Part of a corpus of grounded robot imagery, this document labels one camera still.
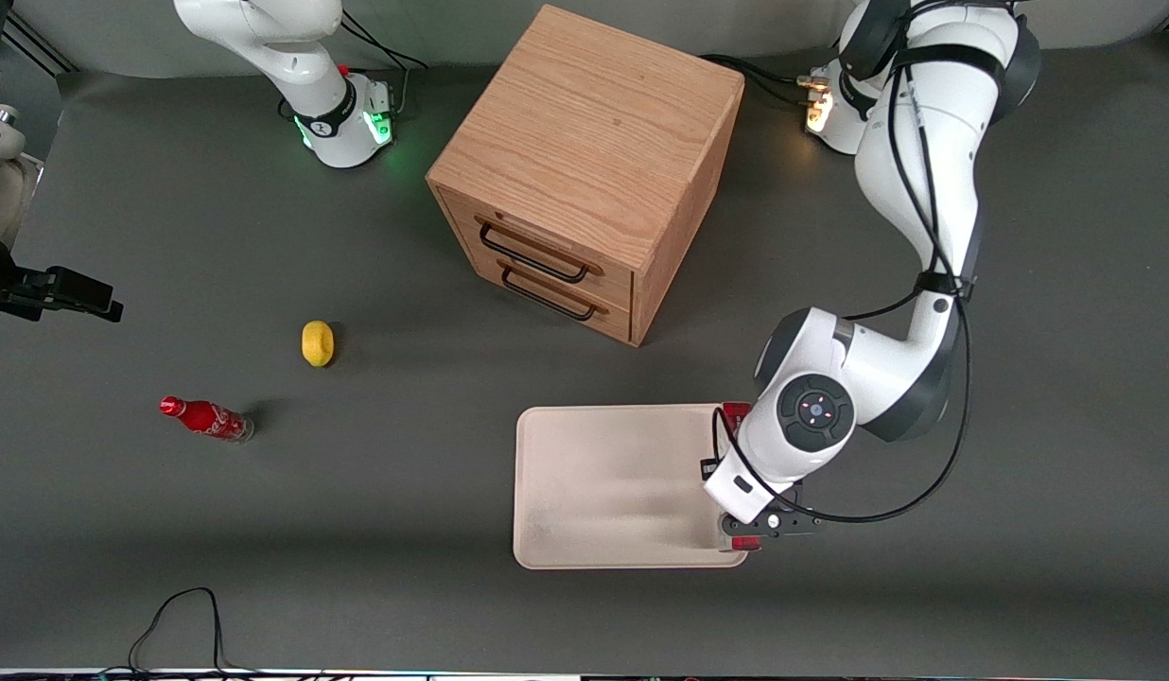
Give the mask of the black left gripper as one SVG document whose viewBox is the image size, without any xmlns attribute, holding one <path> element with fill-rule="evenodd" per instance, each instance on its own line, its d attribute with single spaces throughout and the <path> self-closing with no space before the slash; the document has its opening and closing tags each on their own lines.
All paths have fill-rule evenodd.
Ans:
<svg viewBox="0 0 1169 681">
<path fill-rule="evenodd" d="M 714 471 L 719 468 L 718 458 L 701 460 L 701 478 L 710 479 Z M 732 542 L 736 538 L 776 540 L 783 537 L 802 537 L 824 529 L 824 521 L 818 517 L 810 517 L 788 507 L 788 505 L 772 501 L 766 508 L 758 513 L 753 521 L 743 523 L 732 514 L 722 513 L 722 535 Z"/>
</svg>

